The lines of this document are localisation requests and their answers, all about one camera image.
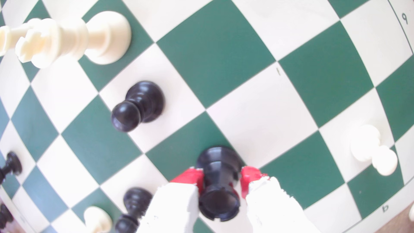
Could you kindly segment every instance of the black pawn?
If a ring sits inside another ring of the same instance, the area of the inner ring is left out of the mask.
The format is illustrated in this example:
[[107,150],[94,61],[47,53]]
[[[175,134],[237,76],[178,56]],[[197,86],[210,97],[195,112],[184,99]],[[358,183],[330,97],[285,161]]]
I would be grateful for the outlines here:
[[197,168],[204,169],[204,190],[199,209],[207,218],[228,221],[239,212],[240,198],[234,186],[240,178],[244,163],[239,155],[225,146],[203,151],[197,159]]
[[0,184],[3,183],[7,174],[13,173],[14,175],[20,175],[21,172],[22,164],[19,158],[14,152],[9,152],[7,154],[6,164],[0,169]]
[[112,124],[118,131],[132,131],[141,122],[157,119],[164,105],[164,94],[159,86],[150,81],[139,82],[128,90],[125,101],[112,110]]
[[0,229],[6,227],[6,223],[13,222],[13,215],[10,213],[9,209],[4,204],[0,206]]
[[128,214],[119,217],[115,225],[116,233],[135,233],[140,226],[139,218],[145,215],[152,194],[143,188],[131,188],[124,195],[124,205]]

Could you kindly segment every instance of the chessboard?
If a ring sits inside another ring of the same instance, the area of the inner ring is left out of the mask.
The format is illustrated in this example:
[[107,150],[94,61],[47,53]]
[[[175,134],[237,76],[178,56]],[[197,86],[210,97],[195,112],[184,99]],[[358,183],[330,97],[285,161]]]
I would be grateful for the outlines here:
[[[413,0],[0,2],[0,25],[111,10],[132,28],[110,65],[0,58],[0,163],[14,151],[23,165],[0,197],[27,233],[85,232],[89,206],[116,222],[129,188],[154,193],[215,145],[277,177],[323,233],[373,233],[414,200]],[[111,110],[143,80],[163,114],[116,131]],[[352,156],[364,124],[396,152],[393,174]],[[246,211],[200,214],[194,232],[250,233]]]

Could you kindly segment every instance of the white square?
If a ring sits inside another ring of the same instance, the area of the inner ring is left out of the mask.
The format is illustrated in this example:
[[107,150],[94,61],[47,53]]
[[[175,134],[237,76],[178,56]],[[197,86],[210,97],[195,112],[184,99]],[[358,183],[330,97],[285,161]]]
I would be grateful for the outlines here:
[[264,166],[318,130],[278,63],[207,112],[247,165],[254,167]]
[[12,200],[19,212],[24,216],[35,232],[42,232],[49,226],[49,221],[37,208],[36,204],[32,201],[22,186],[17,190]]
[[382,206],[346,233],[376,232],[414,201],[413,194],[414,182],[409,182]]
[[165,184],[168,184],[168,180],[144,154],[105,181],[101,189],[122,212],[126,213],[123,198],[128,189],[141,187],[155,194],[158,187]]
[[371,164],[370,161],[358,161],[349,149],[352,134],[365,124],[373,125],[380,131],[381,145],[391,147],[394,144],[387,116],[375,88],[319,129],[345,182]]
[[68,209],[65,213],[53,221],[52,227],[57,233],[87,232],[85,224],[71,209]]
[[20,175],[16,176],[16,179],[20,184],[23,184],[30,172],[36,166],[36,162],[24,145],[12,121],[9,121],[6,129],[4,130],[3,136],[0,139],[0,151],[5,159],[10,151],[16,153],[20,163],[22,164],[22,172]]
[[[241,193],[240,182],[234,187],[237,193]],[[199,214],[200,219],[212,229],[215,233],[229,233],[229,232],[253,232],[252,224],[247,217],[247,202],[240,197],[240,209],[236,217],[229,221],[220,222],[219,218],[214,221],[204,217],[202,213]]]
[[39,159],[37,166],[70,208],[99,187],[60,135]]
[[32,88],[53,125],[62,133],[98,91],[77,61],[58,59],[41,69]]
[[211,0],[123,0],[156,42]]
[[33,7],[42,0],[12,0],[7,1],[2,9],[4,22],[12,28],[23,24]]
[[401,23],[401,26],[411,45],[414,45],[414,1],[390,0],[390,3]]
[[10,49],[0,63],[0,83],[0,98],[3,101],[4,109],[11,118],[30,86],[29,79],[14,53],[14,49]]
[[304,212],[324,233],[342,233],[362,219],[347,184],[326,195]]
[[145,153],[204,112],[204,107],[158,45],[153,44],[118,74],[100,92],[109,109],[125,100],[127,91],[139,81],[152,81],[163,91],[165,108],[153,122],[140,124],[129,133]]
[[233,0],[276,60],[339,20],[327,0]]
[[49,15],[57,21],[81,19],[98,0],[43,0]]
[[414,177],[414,126],[395,143],[404,184]]
[[374,86],[411,55],[401,26],[387,0],[370,0],[341,19]]

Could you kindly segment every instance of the white pawn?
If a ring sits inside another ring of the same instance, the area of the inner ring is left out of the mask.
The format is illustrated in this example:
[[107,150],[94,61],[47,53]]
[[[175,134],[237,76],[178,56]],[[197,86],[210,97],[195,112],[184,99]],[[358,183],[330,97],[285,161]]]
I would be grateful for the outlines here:
[[34,28],[38,22],[40,22],[40,19],[34,18],[17,28],[11,28],[9,26],[0,27],[0,56],[5,55],[7,50],[13,49],[17,41],[22,36],[26,36],[27,31]]
[[414,204],[413,206],[411,206],[409,217],[410,217],[410,221],[414,222]]
[[391,175],[398,165],[397,155],[387,146],[380,145],[380,132],[372,125],[361,126],[351,139],[351,153],[372,166],[383,176]]
[[38,68],[50,66],[59,57],[79,60],[84,54],[94,63],[116,62],[131,43],[131,27],[118,12],[100,12],[89,20],[59,24],[53,19],[41,20],[16,44],[21,62],[32,61]]
[[88,207],[83,217],[88,233],[107,233],[112,228],[111,217],[99,207]]

